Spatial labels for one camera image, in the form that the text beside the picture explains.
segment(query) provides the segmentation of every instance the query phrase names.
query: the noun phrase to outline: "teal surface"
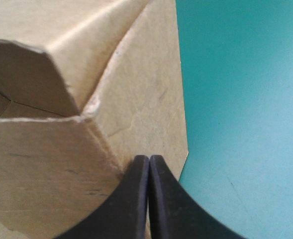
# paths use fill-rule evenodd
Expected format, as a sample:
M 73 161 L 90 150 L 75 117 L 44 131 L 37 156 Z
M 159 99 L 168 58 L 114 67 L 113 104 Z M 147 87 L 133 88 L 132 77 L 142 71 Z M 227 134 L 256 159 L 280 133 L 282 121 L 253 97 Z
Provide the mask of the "teal surface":
M 251 239 L 293 239 L 293 0 L 177 0 L 180 182 Z

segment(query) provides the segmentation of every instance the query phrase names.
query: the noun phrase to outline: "cardboard flap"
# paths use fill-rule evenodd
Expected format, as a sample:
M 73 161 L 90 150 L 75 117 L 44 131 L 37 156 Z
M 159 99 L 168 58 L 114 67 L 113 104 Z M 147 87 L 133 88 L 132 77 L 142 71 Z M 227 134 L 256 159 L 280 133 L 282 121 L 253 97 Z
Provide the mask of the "cardboard flap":
M 0 0 L 0 91 L 17 103 L 79 115 L 147 2 Z

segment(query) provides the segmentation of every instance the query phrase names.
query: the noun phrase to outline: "brown paper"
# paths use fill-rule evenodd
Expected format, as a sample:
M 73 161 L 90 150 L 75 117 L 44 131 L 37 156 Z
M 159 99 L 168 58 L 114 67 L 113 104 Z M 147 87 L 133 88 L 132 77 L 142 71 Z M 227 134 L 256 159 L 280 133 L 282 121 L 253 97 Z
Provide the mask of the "brown paper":
M 0 238 L 52 238 L 137 154 L 187 156 L 174 0 L 0 0 Z

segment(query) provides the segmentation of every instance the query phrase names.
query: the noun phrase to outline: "green table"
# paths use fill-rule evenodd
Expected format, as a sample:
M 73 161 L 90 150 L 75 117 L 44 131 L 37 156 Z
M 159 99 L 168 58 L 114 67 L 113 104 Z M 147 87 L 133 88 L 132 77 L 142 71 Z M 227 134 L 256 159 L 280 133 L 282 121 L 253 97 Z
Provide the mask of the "green table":
M 190 154 L 180 182 L 254 239 L 293 239 L 293 0 L 177 0 Z

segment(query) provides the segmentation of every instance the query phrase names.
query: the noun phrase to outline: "black plastic object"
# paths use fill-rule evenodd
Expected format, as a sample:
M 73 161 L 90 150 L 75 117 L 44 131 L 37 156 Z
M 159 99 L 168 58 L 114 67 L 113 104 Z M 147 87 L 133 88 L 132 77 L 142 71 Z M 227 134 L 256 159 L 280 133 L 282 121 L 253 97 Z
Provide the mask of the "black plastic object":
M 162 156 L 150 159 L 149 184 L 152 239 L 243 239 L 186 193 Z
M 119 186 L 86 219 L 56 239 L 143 239 L 149 159 L 136 156 Z

